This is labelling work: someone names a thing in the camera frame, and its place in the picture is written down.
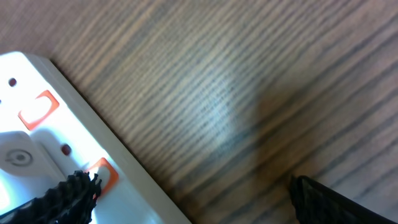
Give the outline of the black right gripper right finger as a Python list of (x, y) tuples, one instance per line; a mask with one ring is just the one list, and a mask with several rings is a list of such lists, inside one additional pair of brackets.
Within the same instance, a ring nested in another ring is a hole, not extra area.
[(306, 175), (291, 177), (289, 194), (300, 224), (396, 224)]

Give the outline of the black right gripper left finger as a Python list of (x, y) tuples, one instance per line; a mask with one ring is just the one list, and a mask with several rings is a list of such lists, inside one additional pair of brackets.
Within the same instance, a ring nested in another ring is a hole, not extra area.
[(101, 183), (98, 174), (91, 178), (89, 172), (76, 170), (43, 197), (1, 215), (1, 224), (89, 224)]

